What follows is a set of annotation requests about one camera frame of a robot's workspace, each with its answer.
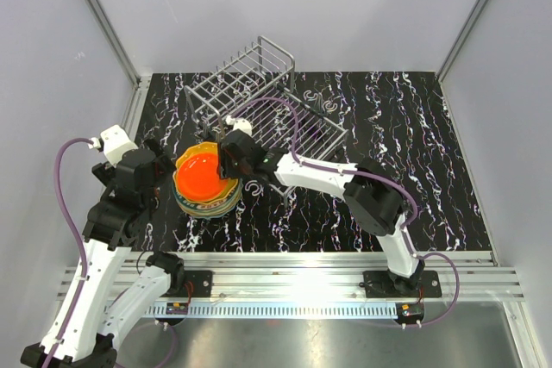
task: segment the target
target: metal beam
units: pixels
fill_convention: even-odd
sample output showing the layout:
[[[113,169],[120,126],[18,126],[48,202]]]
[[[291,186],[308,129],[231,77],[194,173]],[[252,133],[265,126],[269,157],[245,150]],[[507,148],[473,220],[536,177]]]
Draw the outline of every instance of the metal beam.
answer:
[[[475,2],[475,5],[472,8],[469,16],[467,17],[467,20],[464,23],[464,26],[462,27],[460,33],[458,34],[454,45],[448,52],[447,58],[443,62],[441,69],[439,69],[439,71],[437,72],[439,82],[442,82],[446,78],[451,66],[454,64],[456,57],[460,53],[460,50],[462,50],[462,47],[466,43],[467,38],[474,29],[475,24],[479,20],[481,13],[487,6],[488,2],[489,0],[477,0]]]
[[[121,64],[122,69],[126,73],[133,87],[138,87],[140,82],[140,74],[136,71],[134,65],[130,61],[129,56],[127,55],[122,43],[119,40],[115,30],[111,26],[110,20],[105,14],[104,8],[99,0],[85,0],[91,8],[91,12],[97,20],[100,28],[102,29],[105,38],[111,45],[113,52],[115,53],[119,63]]]

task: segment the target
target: dish rack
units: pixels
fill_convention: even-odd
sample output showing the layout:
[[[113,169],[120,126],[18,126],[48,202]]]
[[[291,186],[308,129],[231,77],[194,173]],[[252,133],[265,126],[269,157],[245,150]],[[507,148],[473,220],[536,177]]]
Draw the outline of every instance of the dish rack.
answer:
[[[253,138],[265,148],[290,149],[293,136],[292,112],[281,103],[266,101],[248,106],[261,97],[286,100],[299,119],[296,150],[312,159],[327,160],[342,148],[348,130],[326,116],[321,93],[295,92],[295,59],[264,36],[230,57],[215,72],[185,86],[187,108],[192,120],[203,129],[204,138],[220,140],[231,127],[227,115],[239,114],[253,126]],[[287,203],[293,188],[271,185]]]

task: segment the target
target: orange plate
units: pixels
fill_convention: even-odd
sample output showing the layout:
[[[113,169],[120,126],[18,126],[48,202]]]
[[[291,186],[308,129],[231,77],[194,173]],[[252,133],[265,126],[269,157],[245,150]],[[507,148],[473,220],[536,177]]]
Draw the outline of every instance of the orange plate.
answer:
[[[226,187],[227,179],[218,177],[218,156],[200,153],[187,159],[177,172],[179,192],[191,202],[208,202]]]

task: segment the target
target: stack of plates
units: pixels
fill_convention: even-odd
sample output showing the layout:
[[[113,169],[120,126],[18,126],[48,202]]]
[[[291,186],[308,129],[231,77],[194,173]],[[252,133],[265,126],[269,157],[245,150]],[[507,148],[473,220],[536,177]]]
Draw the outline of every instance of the stack of plates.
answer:
[[[176,162],[172,190],[179,207],[193,217],[221,217],[242,198],[242,182],[218,176],[218,150],[214,142],[188,148]]]

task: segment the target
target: black and white patterned tabletop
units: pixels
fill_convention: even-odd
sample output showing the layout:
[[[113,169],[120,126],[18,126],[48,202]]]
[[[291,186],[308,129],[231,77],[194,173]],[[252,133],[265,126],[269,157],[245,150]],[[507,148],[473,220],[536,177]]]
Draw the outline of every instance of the black and white patterned tabletop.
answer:
[[[197,144],[186,112],[185,84],[201,74],[154,74],[136,141],[160,140],[172,159]],[[417,200],[410,226],[417,250],[491,250],[474,189],[435,74],[432,72],[300,72],[296,88],[323,94],[329,117],[350,130],[344,158],[377,159]],[[297,188],[286,207],[262,186],[245,186],[235,210],[220,219],[192,219],[169,185],[136,250],[181,252],[379,251],[346,204]]]

